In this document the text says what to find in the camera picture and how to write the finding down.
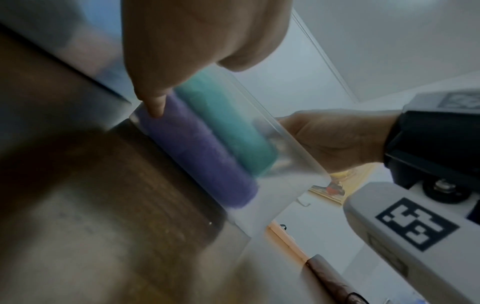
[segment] purple yarn roll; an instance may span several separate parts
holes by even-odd
[[[135,110],[141,128],[224,207],[241,208],[257,194],[255,180],[218,141],[210,128],[175,94],[161,118],[143,105]]]

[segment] wooden surface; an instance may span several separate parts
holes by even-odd
[[[129,103],[0,42],[1,304],[331,303],[129,121],[105,131]]]

